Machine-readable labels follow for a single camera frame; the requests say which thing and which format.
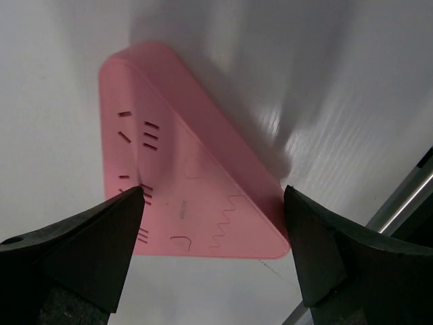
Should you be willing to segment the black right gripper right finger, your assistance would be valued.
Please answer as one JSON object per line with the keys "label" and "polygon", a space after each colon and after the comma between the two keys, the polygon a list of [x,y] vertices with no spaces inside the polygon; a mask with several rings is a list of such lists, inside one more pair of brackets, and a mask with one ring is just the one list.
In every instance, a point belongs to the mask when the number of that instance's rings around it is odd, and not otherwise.
{"label": "black right gripper right finger", "polygon": [[369,230],[292,186],[284,211],[315,324],[431,324],[432,249]]}

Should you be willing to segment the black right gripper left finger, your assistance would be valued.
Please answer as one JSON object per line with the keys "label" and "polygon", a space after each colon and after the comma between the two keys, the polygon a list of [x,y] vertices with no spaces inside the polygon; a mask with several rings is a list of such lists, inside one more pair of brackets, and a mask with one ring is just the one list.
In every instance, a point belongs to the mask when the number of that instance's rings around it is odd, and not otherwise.
{"label": "black right gripper left finger", "polygon": [[1,242],[2,324],[107,324],[116,313],[145,200],[132,187]]}

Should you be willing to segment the pink triangular power strip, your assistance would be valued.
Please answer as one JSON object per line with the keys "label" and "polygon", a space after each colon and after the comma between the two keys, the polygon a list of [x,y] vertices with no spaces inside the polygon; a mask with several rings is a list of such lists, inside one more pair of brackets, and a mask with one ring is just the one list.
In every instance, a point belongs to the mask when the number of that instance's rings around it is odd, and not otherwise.
{"label": "pink triangular power strip", "polygon": [[139,187],[134,253],[280,259],[283,189],[168,46],[146,41],[99,69],[107,198]]}

